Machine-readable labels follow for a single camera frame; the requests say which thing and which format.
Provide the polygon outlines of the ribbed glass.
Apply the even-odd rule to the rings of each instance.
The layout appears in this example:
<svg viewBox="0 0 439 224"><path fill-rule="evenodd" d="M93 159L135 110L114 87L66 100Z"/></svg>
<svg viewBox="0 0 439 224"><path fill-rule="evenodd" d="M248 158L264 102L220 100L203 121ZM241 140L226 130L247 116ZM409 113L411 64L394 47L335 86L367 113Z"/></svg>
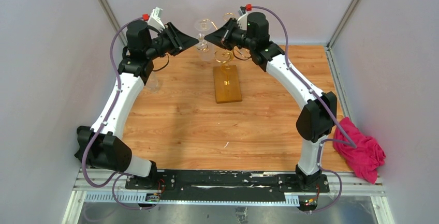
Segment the ribbed glass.
<svg viewBox="0 0 439 224"><path fill-rule="evenodd" d="M145 87L150 91L151 93L157 93L161 88L161 82L157 77L157 73L155 71L152 71Z"/></svg>
<svg viewBox="0 0 439 224"><path fill-rule="evenodd" d="M195 45L195 49L198 52L200 59L204 62L210 62L214 59L215 49L213 45L205 40L205 35L199 33L197 35L198 43Z"/></svg>

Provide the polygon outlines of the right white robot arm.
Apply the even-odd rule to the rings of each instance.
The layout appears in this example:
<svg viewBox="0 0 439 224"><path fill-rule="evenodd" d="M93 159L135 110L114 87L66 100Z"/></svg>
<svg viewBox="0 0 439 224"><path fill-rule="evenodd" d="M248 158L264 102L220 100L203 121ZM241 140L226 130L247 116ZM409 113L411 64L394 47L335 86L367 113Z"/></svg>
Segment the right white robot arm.
<svg viewBox="0 0 439 224"><path fill-rule="evenodd" d="M301 112L296 129L302 137L301 156L295 168L296 186L310 191L321 176L323 140L335 125L337 97L312 84L289 60L286 49L270 39L269 22L261 12L230 18L221 28L205 36L222 49L248 49L254 64L274 77L292 95Z"/></svg>

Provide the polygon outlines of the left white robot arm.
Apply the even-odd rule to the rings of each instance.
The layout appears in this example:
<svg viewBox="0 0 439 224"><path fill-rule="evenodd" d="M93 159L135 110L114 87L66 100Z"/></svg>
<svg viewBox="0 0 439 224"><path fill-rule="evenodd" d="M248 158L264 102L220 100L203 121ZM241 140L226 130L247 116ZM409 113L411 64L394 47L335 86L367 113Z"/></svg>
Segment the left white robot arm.
<svg viewBox="0 0 439 224"><path fill-rule="evenodd" d="M127 46L118 65L110 52L116 78L111 95L92 126L77 128L79 149L75 157L81 162L84 178L93 187L99 185L88 176L87 166L135 176L145 189L153 189L159 178L156 163L135 156L122 141L125 123L154 70L154 59L176 56L196 45L198 39L181 32L171 22L159 30L142 18L125 24L118 33L123 30L126 30Z"/></svg>

